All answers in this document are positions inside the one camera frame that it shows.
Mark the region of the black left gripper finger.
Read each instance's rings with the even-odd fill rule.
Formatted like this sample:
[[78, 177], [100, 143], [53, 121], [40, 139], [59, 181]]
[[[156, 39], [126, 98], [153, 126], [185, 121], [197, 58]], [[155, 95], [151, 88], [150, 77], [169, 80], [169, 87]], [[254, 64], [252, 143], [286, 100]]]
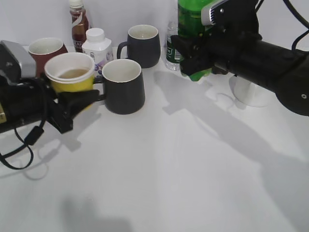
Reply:
[[93, 103], [104, 101], [105, 99], [106, 95], [100, 94], [99, 90], [96, 89], [81, 92], [59, 93], [60, 109], [71, 119], [74, 119], [80, 112]]

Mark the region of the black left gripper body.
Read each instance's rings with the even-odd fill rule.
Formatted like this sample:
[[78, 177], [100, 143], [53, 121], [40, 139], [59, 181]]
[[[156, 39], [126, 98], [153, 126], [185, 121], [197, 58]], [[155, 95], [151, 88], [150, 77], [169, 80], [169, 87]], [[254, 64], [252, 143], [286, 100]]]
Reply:
[[44, 73], [41, 73], [39, 78], [42, 80], [47, 94], [47, 121], [61, 134], [73, 130], [73, 120], [65, 111], [64, 106], [56, 102], [58, 95], [53, 89], [51, 81]]

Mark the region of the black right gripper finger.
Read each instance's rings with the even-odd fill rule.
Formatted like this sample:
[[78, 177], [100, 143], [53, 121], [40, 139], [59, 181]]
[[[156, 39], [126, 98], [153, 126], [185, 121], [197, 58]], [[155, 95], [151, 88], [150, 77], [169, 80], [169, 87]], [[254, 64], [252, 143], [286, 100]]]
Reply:
[[198, 35], [192, 38], [185, 38], [179, 35], [171, 36], [173, 46], [184, 59], [204, 60], [205, 54], [202, 49], [204, 40], [204, 35]]
[[214, 61], [208, 55], [183, 57], [180, 62], [180, 70], [183, 74], [191, 76], [198, 72], [212, 68]]

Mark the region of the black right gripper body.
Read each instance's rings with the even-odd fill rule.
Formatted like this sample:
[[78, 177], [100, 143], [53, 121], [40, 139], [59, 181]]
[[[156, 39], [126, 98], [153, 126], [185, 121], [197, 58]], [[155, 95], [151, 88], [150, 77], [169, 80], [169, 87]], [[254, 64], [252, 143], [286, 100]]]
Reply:
[[[203, 35], [205, 36], [202, 46], [204, 54], [208, 55], [214, 61], [212, 68], [217, 65], [217, 68], [222, 69], [223, 72], [227, 72], [229, 62], [240, 54], [245, 46], [261, 38], [259, 32], [236, 32], [216, 26], [205, 31]], [[194, 75], [202, 75], [210, 71], [210, 69]]]

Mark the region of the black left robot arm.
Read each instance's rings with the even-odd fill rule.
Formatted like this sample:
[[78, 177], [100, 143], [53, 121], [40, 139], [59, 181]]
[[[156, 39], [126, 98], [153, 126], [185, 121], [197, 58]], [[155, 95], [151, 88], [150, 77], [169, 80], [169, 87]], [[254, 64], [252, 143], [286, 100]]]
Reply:
[[46, 75], [20, 83], [0, 78], [0, 131], [47, 121], [61, 134], [73, 129], [73, 119], [95, 102], [105, 100], [99, 90], [56, 93]]

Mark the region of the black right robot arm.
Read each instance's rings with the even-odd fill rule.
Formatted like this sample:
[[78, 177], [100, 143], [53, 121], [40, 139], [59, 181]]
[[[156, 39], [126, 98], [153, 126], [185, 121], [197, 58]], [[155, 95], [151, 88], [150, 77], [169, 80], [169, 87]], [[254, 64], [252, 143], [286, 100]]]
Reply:
[[232, 73], [276, 94], [288, 110], [309, 114], [309, 54], [264, 42], [257, 15], [215, 25], [192, 38], [171, 37], [183, 60], [182, 73], [191, 80], [201, 71]]

